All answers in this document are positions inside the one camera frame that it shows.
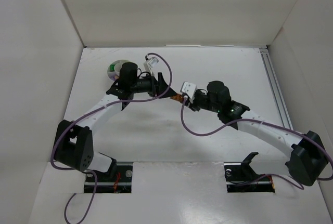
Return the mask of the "light purple lego brick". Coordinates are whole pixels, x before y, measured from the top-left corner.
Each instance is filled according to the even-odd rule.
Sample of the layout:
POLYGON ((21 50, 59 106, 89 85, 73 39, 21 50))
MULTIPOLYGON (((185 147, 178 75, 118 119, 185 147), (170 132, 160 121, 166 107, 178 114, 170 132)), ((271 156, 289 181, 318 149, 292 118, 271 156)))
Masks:
POLYGON ((114 76, 111 77, 111 79, 112 79, 113 81, 117 80, 118 78, 119 78, 119 77, 118 77, 117 75, 114 75, 114 76))

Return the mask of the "orange lego brick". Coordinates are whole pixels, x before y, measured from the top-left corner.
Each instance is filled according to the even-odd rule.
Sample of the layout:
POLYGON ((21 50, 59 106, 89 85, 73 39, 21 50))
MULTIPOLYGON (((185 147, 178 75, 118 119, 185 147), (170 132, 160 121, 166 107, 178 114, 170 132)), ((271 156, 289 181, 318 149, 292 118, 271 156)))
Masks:
POLYGON ((170 97, 170 99, 180 102, 180 103, 182 103, 184 101, 184 97, 181 94, 176 94, 176 95, 170 97))

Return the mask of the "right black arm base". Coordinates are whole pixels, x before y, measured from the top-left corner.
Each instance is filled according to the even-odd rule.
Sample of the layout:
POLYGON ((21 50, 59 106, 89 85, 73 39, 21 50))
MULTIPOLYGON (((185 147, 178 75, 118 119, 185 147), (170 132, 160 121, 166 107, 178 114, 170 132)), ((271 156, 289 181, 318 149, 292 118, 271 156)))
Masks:
POLYGON ((240 162, 224 162, 224 177, 228 193, 275 193, 271 176, 257 174, 250 166, 258 152, 251 152, 240 162))

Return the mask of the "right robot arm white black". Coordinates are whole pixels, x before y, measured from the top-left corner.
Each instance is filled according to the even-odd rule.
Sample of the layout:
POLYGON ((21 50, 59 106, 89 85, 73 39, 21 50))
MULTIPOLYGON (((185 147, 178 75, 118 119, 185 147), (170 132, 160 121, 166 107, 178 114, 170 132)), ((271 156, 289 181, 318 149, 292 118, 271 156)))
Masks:
POLYGON ((224 127, 253 135, 282 152, 288 158, 285 165, 289 176, 304 186, 312 186, 332 163, 317 133, 303 134, 266 121, 248 106, 232 100, 228 87, 221 81, 210 82, 206 90, 184 82, 181 91, 185 107, 214 112, 224 127))

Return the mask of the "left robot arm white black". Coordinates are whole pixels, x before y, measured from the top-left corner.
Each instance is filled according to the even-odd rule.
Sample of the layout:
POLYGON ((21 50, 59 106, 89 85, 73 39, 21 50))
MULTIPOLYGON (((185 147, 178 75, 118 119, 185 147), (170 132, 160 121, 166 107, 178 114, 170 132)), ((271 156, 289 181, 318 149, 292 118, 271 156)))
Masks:
POLYGON ((139 77, 137 68, 137 64, 132 62, 123 64, 118 79, 88 113, 75 121, 63 120, 59 123, 51 155, 52 163, 62 163, 65 170, 93 170, 108 175, 115 173, 116 160, 94 151, 93 135, 110 118, 134 102, 135 94, 147 93, 151 100, 177 94, 171 84, 165 82, 162 73, 158 73, 157 77, 151 73, 139 77))

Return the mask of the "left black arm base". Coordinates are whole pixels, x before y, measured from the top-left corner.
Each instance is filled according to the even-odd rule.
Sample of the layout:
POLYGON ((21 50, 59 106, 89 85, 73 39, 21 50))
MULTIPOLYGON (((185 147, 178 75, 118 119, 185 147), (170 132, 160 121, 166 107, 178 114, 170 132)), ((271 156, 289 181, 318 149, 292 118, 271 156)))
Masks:
POLYGON ((105 173, 95 171, 97 176, 96 193, 131 193, 133 163, 120 162, 117 164, 113 177, 108 177, 105 173))

